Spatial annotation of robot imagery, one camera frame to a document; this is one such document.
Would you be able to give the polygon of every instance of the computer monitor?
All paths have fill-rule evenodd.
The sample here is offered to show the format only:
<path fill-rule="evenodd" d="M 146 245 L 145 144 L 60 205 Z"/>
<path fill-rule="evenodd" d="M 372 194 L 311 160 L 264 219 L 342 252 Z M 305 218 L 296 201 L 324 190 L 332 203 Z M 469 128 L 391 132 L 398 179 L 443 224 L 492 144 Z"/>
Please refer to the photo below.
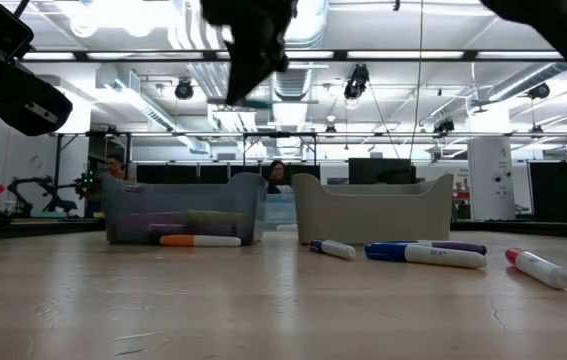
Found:
<path fill-rule="evenodd" d="M 414 184 L 416 167 L 409 159 L 349 159 L 350 184 Z"/>

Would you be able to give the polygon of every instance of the person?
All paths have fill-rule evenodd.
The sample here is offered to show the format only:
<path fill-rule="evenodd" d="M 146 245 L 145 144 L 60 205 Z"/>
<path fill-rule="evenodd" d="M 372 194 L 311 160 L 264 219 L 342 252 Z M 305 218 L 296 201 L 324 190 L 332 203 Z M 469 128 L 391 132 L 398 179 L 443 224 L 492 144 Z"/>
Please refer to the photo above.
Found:
<path fill-rule="evenodd" d="M 291 193 L 292 187 L 290 187 L 287 177 L 285 176 L 285 165 L 281 160 L 274 160 L 270 164 L 268 170 L 268 194 L 282 194 Z"/>
<path fill-rule="evenodd" d="M 119 154 L 110 154 L 105 159 L 107 172 L 119 180 L 125 179 L 125 164 L 123 157 Z"/>

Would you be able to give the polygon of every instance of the orange marker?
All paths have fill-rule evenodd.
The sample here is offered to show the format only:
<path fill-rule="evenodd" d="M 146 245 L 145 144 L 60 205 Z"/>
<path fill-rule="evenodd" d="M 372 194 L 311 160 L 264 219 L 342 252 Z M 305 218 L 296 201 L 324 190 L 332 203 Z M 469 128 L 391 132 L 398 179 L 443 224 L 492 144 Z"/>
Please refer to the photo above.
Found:
<path fill-rule="evenodd" d="M 234 236 L 208 235 L 165 235 L 161 236 L 163 246 L 241 246 L 241 239 Z"/>

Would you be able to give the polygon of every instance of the wooden table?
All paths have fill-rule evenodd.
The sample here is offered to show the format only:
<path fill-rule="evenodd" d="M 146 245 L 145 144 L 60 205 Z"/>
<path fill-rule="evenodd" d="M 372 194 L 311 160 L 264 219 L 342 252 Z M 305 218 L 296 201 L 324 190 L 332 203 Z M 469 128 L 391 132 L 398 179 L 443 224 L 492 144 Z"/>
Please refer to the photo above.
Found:
<path fill-rule="evenodd" d="M 457 233 L 485 271 L 299 248 L 109 246 L 102 233 L 0 240 L 4 359 L 567 359 L 567 292 L 507 270 L 567 239 Z"/>

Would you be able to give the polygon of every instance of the beige plastic bin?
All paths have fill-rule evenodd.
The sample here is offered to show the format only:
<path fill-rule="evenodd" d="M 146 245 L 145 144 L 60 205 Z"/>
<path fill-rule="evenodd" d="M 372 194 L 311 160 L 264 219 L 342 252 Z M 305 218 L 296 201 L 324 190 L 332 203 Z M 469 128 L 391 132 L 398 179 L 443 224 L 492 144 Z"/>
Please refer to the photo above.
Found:
<path fill-rule="evenodd" d="M 299 242 L 448 240 L 454 176 L 412 185 L 321 185 L 294 176 Z"/>

